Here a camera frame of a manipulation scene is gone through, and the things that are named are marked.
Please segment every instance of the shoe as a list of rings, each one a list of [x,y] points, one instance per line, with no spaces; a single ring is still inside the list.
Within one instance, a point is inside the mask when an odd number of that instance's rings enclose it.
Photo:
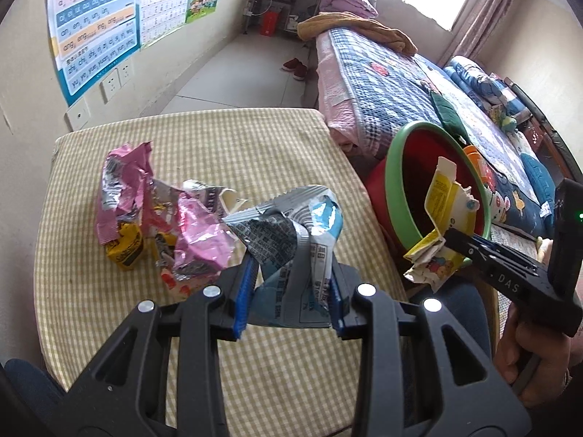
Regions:
[[[296,67],[293,71],[293,78],[296,80],[305,80],[305,76],[308,73],[308,68],[300,62],[300,65]]]
[[[301,62],[298,58],[293,58],[292,60],[288,60],[284,65],[282,65],[282,69],[287,72],[293,72],[300,64]]]

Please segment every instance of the pink curtain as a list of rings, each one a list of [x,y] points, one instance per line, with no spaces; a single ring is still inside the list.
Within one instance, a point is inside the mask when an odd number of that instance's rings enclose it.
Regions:
[[[442,55],[438,65],[445,66],[453,56],[474,59],[488,36],[508,14],[515,0],[478,0],[456,32],[454,40]]]

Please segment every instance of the plastic basin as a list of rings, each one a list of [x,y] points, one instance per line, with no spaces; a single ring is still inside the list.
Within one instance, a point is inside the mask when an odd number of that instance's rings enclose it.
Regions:
[[[490,237],[490,206],[484,186],[458,143],[441,127],[429,122],[413,122],[402,128],[365,185],[377,220],[400,255],[413,248],[433,230],[425,212],[425,196],[439,156],[457,164],[457,178],[471,187],[480,201],[474,232]]]

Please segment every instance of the pink pillow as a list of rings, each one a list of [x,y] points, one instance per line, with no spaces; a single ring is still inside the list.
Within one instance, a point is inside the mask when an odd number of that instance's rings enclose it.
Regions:
[[[322,0],[320,2],[320,11],[349,11],[366,19],[376,18],[378,16],[378,11],[368,0]]]

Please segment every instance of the electrical outlet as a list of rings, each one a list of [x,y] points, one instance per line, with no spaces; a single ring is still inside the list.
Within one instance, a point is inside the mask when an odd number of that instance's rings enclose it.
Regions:
[[[65,118],[71,125],[73,131],[80,130],[84,127],[89,121],[89,118],[91,118],[85,98],[81,97],[72,104],[65,113]]]
[[[117,70],[120,73],[120,83],[123,87],[129,79],[133,77],[133,64],[132,59],[128,58],[117,66]]]
[[[120,74],[117,69],[113,69],[109,74],[107,74],[101,83],[101,93],[106,103],[111,100],[111,98],[116,94],[116,92],[121,89]]]

